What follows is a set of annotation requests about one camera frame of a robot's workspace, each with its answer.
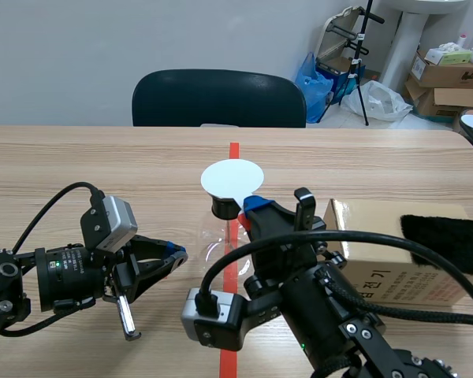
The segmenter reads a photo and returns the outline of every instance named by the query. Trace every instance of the blue plastic bag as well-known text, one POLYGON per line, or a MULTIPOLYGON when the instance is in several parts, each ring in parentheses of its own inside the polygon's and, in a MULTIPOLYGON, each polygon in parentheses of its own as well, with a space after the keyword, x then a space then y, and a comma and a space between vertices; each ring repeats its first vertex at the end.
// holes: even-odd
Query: blue plastic bag
POLYGON ((326 108, 326 98, 331 91, 333 81, 315 71, 314 54, 309 53, 298 71, 295 80, 307 103, 307 122, 314 124, 326 108))

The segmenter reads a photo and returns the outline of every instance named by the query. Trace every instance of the clear plastic bottle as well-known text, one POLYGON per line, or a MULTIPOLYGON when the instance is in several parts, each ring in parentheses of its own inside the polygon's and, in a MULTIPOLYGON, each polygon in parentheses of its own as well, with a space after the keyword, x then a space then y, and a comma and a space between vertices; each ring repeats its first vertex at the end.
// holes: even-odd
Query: clear plastic bottle
MULTIPOLYGON (((200 222, 197 235, 196 250, 199 251, 197 258, 200 272, 205 274, 219 258, 248 243, 247 232, 238 220, 221 220, 212 212, 208 212, 200 222)), ((224 285, 236 281, 238 287, 243 287, 244 281, 254 273, 251 257, 241 258, 234 264, 225 269, 224 285)), ((221 285, 220 282, 216 283, 214 288, 222 289, 218 287, 221 285)))

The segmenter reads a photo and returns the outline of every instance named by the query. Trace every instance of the black bottle cap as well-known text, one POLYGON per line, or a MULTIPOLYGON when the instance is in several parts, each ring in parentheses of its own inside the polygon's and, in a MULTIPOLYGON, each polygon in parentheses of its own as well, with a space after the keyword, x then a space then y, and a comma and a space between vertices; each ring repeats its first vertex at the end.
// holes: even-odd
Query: black bottle cap
POLYGON ((219 219, 230 221, 238 217, 240 207, 232 198, 212 197, 212 213, 219 219))

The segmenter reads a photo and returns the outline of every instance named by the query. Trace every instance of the black metal stand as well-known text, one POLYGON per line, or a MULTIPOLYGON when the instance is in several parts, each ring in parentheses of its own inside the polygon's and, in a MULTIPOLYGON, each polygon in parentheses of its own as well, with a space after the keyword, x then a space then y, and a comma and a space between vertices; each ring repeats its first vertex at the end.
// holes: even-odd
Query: black metal stand
MULTIPOLYGON (((355 47, 356 52, 354 53, 354 58, 352 59, 352 63, 350 64, 350 69, 348 70, 348 75, 345 78, 345 82, 341 85, 340 90, 336 94, 334 94, 334 96, 333 96, 333 99, 335 99, 339 95, 340 91, 343 90, 342 95, 340 97, 340 101, 338 102, 338 105, 340 106, 341 105, 341 100, 345 96, 345 92, 347 91, 348 82, 350 81, 350 79, 353 79, 353 78, 356 79, 357 91, 359 92, 359 100, 361 101, 361 108, 363 109, 364 122, 365 122, 366 126, 368 126, 370 123, 368 122, 368 117, 366 115, 366 109, 364 108, 363 95, 361 94, 361 78, 360 78, 361 61, 362 61, 362 59, 360 58, 361 50, 364 49, 363 48, 363 41, 364 41, 364 36, 365 36, 365 33, 366 33, 366 28, 367 28, 367 25, 368 25, 368 20, 372 19, 372 20, 378 22, 379 24, 383 24, 385 22, 384 19, 382 19, 381 17, 376 16, 376 15, 371 13, 372 5, 373 5, 373 0, 368 0, 368 4, 367 4, 366 9, 364 9, 362 7, 359 8, 359 14, 363 15, 364 18, 363 18, 363 25, 361 26, 361 31, 356 37, 356 40, 357 40, 357 44, 356 44, 356 47, 355 47)), ((345 34, 345 35, 341 34, 335 28, 332 29, 331 31, 335 32, 339 35, 342 35, 342 36, 347 35, 347 34, 345 34)), ((348 45, 349 46, 353 45, 353 43, 351 42, 350 39, 348 39, 348 45)), ((331 100, 330 103, 328 104, 328 106, 324 109, 324 112, 322 113, 322 115, 319 118, 318 122, 321 121, 321 119, 324 117, 324 115, 326 114, 328 109, 332 106, 332 104, 333 104, 333 100, 331 100)))

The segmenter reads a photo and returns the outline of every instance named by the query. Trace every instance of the wood grain surface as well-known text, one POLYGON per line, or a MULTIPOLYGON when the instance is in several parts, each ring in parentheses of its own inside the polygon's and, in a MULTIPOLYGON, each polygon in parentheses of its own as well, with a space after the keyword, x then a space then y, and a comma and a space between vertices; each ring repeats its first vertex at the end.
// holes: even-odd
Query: wood grain surface
MULTIPOLYGON (((294 208, 308 187, 323 215, 329 198, 460 203, 473 218, 473 147, 442 131, 242 128, 80 128, 0 126, 0 247, 11 247, 58 190, 86 180, 130 202, 141 235, 187 247, 190 260, 132 305, 142 339, 125 342, 116 308, 97 306, 20 339, 0 337, 0 377, 217 377, 219 351, 187 339, 180 312, 203 275, 198 234, 210 212, 202 171, 227 158, 229 143, 263 167, 259 194, 294 208)), ((82 241, 88 193, 60 201, 22 251, 82 241)), ((25 277, 32 315, 35 273, 25 277)), ((473 313, 465 298, 455 311, 473 313)), ((473 377, 473 327, 385 319, 393 347, 441 358, 473 377)), ((250 332, 238 354, 239 377, 308 377, 311 367, 283 319, 250 332)))

